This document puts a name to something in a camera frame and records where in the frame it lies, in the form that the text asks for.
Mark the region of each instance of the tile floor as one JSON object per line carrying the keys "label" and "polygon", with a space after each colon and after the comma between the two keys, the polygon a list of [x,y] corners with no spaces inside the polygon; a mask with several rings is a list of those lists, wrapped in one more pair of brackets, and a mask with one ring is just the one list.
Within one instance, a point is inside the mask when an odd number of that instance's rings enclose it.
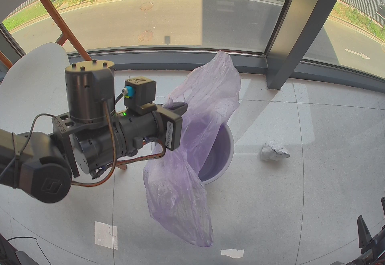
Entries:
{"label": "tile floor", "polygon": [[[163,103],[187,72],[117,71],[116,96],[130,75],[156,80],[156,103]],[[150,218],[146,162],[117,170],[100,187],[73,187],[57,204],[0,186],[0,233],[38,237],[52,264],[328,265],[358,257],[357,217],[372,235],[384,224],[385,95],[295,79],[267,90],[262,75],[242,74],[241,85],[241,105],[228,122],[233,161],[206,186],[212,247],[184,243]],[[286,144],[291,157],[261,161],[269,140]],[[95,221],[117,226],[117,250],[95,244]],[[12,244],[47,263],[33,240]],[[221,255],[234,248],[243,258]]]}

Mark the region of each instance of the chair seat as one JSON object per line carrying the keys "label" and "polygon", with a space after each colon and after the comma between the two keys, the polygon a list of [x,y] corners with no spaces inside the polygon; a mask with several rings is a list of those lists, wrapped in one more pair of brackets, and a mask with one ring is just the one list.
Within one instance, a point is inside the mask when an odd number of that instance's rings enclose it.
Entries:
{"label": "chair seat", "polygon": [[[56,43],[41,45],[18,60],[0,85],[0,128],[19,134],[30,130],[39,113],[67,112],[68,65],[67,53]],[[34,131],[51,133],[51,118],[39,118]]]}

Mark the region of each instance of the purple trash can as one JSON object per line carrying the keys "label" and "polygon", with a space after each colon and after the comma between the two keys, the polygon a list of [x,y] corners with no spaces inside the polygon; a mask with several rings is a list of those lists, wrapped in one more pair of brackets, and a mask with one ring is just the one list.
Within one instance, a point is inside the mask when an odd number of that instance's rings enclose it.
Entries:
{"label": "purple trash can", "polygon": [[229,167],[234,155],[234,139],[229,126],[224,123],[218,131],[213,147],[198,177],[204,185],[218,179]]}

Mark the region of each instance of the paper scrap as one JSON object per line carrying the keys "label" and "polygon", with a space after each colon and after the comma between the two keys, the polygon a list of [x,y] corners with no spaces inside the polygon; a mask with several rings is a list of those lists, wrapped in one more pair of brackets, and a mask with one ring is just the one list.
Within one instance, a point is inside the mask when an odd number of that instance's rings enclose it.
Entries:
{"label": "paper scrap", "polygon": [[107,248],[118,250],[118,227],[106,223],[95,221],[95,244]]}
{"label": "paper scrap", "polygon": [[226,255],[230,258],[243,258],[243,252],[244,250],[237,250],[237,249],[226,249],[221,250],[221,255]]}

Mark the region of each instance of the translucent trash bag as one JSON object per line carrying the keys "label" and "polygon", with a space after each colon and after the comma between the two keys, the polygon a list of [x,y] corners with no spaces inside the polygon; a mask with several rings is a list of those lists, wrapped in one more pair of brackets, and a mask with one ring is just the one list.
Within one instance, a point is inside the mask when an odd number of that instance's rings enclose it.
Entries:
{"label": "translucent trash bag", "polygon": [[[169,96],[164,107],[186,102],[180,146],[143,170],[150,215],[165,229],[200,247],[213,244],[206,190],[198,177],[221,124],[239,106],[241,78],[222,51],[192,71]],[[153,153],[160,152],[159,145]]]}

